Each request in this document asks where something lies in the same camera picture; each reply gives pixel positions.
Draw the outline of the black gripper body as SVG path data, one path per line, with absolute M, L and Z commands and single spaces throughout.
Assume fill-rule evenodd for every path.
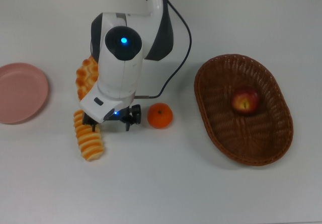
M 121 121 L 123 123 L 128 122 L 130 118 L 131 118 L 131 115 L 130 115 L 129 107 L 126 107 L 119 111 L 114 111 L 114 113 L 110 116 L 111 121 Z

